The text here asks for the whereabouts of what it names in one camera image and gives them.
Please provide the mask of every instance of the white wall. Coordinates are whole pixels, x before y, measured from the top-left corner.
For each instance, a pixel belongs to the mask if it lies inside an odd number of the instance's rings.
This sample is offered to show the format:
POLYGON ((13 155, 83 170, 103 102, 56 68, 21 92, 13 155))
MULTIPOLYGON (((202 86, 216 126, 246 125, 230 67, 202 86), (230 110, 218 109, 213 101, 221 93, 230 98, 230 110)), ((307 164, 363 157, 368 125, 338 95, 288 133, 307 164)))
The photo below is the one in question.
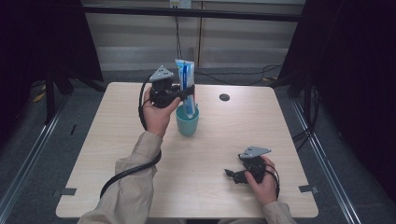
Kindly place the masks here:
MULTIPOLYGON (((280 14, 300 14, 303 8, 302 0, 279 0, 283 4, 222 1, 193 1, 192 8, 280 14)), ((168 1, 83 0, 82 3, 169 7, 168 1)), ((161 64, 175 67, 175 18, 90 13, 86 16, 102 70, 154 69, 161 64)), ((295 22, 280 21, 178 20, 183 59, 199 62, 201 67, 254 67, 282 63, 296 27, 295 22)))

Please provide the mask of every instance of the wooden table top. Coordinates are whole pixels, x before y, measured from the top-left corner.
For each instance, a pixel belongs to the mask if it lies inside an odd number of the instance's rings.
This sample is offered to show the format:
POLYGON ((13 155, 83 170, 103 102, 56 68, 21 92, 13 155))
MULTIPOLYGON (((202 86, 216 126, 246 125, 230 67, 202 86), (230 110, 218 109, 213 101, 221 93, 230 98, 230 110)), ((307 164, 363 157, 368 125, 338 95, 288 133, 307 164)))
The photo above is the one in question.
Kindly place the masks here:
MULTIPOLYGON (((94 209, 116 160, 131 154, 144 131, 137 115, 141 85, 108 85, 66 185, 76 194, 62 196, 58 217, 81 217, 94 209)), ((276 165, 279 200, 289 205, 291 215, 318 215, 312 193, 299 190, 308 182, 273 89, 196 85, 195 99, 200 118, 193 136, 181 135, 175 112, 171 116, 149 217, 262 217, 250 186, 236 185, 224 173, 244 170, 237 155, 249 146, 272 149, 266 155, 276 165), (220 100, 223 93, 229 101, 220 100)))

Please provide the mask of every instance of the beige sleeve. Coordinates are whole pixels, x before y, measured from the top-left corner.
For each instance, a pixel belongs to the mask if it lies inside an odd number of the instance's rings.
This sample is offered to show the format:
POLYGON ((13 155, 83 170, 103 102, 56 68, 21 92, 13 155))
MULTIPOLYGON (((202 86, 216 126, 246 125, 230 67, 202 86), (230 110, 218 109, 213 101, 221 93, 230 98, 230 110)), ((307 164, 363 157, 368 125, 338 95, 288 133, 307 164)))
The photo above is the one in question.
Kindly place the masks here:
POLYGON ((268 224, 295 224, 286 203, 268 203, 262 208, 268 224))
MULTIPOLYGON (((162 142, 158 135, 142 133, 131 156, 116 162, 116 174, 154 160, 162 142)), ((155 173, 156 168, 151 167, 115 182, 96 208, 84 214, 78 223, 145 223, 151 207, 155 173)))

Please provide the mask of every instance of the hand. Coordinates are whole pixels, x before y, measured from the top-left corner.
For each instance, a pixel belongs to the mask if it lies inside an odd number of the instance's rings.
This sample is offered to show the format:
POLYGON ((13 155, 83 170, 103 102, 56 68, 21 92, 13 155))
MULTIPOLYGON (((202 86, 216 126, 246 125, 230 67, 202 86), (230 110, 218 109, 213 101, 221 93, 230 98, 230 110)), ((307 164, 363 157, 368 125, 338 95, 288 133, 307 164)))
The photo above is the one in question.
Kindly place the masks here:
MULTIPOLYGON (((270 159, 268 159, 267 157, 262 155, 262 159, 265 161, 266 164, 275 167, 274 163, 270 161, 270 159)), ((274 169, 270 166, 265 166, 265 169, 269 172, 274 172, 274 169)), ((256 195, 256 198, 262 205, 277 201, 276 182, 271 175, 265 173, 264 178, 262 179, 262 182, 260 184, 256 182, 253 175, 248 171, 245 172, 245 177, 247 178, 247 182, 251 186, 254 194, 256 195)))
POLYGON ((151 104, 149 100, 149 91, 145 91, 143 113, 148 127, 148 132, 155 133, 161 138, 165 135, 166 128, 168 127, 171 119, 172 112, 177 108, 180 103, 180 98, 177 97, 168 107, 158 108, 151 104))

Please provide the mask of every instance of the forearm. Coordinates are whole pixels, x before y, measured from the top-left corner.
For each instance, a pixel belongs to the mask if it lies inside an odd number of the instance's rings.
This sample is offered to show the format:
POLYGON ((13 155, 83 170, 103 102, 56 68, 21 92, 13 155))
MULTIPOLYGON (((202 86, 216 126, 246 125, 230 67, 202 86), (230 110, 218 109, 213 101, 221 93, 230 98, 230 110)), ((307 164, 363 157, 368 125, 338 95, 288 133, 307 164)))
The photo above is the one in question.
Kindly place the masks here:
MULTIPOLYGON (((154 160, 163 140, 149 132, 142 133, 131 156, 116 163, 116 174, 154 160)), ((156 168, 151 167, 112 184, 97 207, 81 217, 79 223, 145 223, 151 207, 156 168)))
POLYGON ((262 208, 268 224, 295 224, 291 217, 289 206, 286 203, 268 203, 262 208))

